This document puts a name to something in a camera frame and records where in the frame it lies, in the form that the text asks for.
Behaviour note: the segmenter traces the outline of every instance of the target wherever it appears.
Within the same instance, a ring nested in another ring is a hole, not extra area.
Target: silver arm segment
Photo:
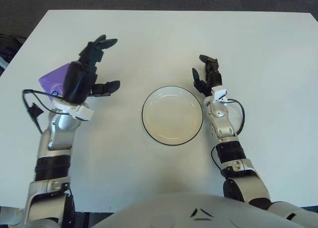
[[[71,177],[68,172],[72,145],[75,131],[80,124],[81,120],[70,115],[49,114],[49,126],[41,135],[35,181],[29,185],[19,227],[30,221],[47,218],[54,220],[60,227],[72,226],[75,212],[73,196],[65,191],[70,188]]]
[[[269,192],[252,162],[245,157],[237,134],[228,118],[226,90],[212,88],[204,100],[205,114],[221,161],[221,174],[226,178],[224,196],[267,210],[306,228],[317,227],[318,214],[287,202],[270,201]]]

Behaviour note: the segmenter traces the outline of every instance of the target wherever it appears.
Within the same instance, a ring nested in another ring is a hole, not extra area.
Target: black logo
[[[214,220],[214,216],[204,211],[202,208],[200,208],[199,213],[198,213],[198,209],[194,209],[190,217],[191,218],[193,217],[194,221],[213,221]]]

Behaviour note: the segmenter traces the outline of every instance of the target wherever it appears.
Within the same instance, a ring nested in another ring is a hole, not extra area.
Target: purple cloth
[[[70,64],[67,63],[39,79],[39,82],[46,93],[63,96],[63,83],[69,65]]]

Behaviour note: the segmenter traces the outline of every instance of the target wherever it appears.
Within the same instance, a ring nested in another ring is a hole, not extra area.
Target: black bag
[[[2,57],[7,63],[10,63],[25,40],[25,37],[19,35],[5,35],[0,33],[0,57]],[[3,71],[4,69],[0,67],[0,76]]]

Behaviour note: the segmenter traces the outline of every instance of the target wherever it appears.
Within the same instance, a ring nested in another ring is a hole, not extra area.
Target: gray carpet
[[[0,33],[24,36],[49,9],[286,11],[318,19],[318,0],[0,0],[0,5]]]

